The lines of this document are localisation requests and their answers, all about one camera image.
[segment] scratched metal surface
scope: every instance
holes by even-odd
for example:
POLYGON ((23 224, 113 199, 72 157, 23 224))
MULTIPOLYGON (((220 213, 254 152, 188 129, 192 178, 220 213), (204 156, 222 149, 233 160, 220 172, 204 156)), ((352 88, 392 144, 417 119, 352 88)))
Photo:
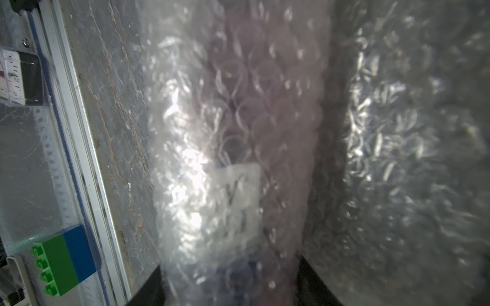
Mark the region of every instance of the scratched metal surface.
POLYGON ((134 294, 158 262, 135 4, 80 0, 60 5, 134 294))

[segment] transparent plastic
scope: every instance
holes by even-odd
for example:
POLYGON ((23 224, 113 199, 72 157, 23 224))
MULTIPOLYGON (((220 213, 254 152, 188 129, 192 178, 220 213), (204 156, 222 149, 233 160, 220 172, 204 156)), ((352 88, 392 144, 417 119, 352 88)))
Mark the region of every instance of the transparent plastic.
POLYGON ((0 46, 0 102, 7 106, 43 104, 39 57, 0 46))
POLYGON ((489 4, 336 1, 304 256, 345 306, 489 305, 489 4))
POLYGON ((140 4, 168 303, 292 305, 330 2, 140 4))

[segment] blue lego brick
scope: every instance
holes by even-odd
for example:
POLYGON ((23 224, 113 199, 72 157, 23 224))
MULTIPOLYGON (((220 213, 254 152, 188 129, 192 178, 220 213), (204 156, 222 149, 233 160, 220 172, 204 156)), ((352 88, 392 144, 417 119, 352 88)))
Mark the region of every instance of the blue lego brick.
POLYGON ((70 252, 78 281, 82 282, 96 271, 85 231, 81 225, 78 225, 64 230, 63 236, 70 252))

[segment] bubble wrap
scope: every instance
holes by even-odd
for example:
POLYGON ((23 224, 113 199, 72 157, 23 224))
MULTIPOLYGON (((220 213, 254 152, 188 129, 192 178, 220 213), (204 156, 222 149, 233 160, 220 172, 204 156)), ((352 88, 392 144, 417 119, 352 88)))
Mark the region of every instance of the bubble wrap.
POLYGON ((490 2, 332 16, 305 257, 346 306, 488 305, 490 2))
POLYGON ((170 305, 293 304, 328 2, 140 3, 170 305))

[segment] paper label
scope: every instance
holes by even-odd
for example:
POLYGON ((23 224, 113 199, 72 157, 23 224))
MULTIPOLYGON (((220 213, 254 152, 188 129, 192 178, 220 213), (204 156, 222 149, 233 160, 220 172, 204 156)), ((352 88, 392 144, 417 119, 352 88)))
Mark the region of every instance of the paper label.
POLYGON ((21 58, 16 51, 2 50, 0 62, 0 96, 25 105, 24 82, 21 70, 21 58))
POLYGON ((259 236, 261 215, 260 166, 257 163, 232 165, 210 174, 216 190, 219 224, 214 227, 215 251, 222 252, 259 236))

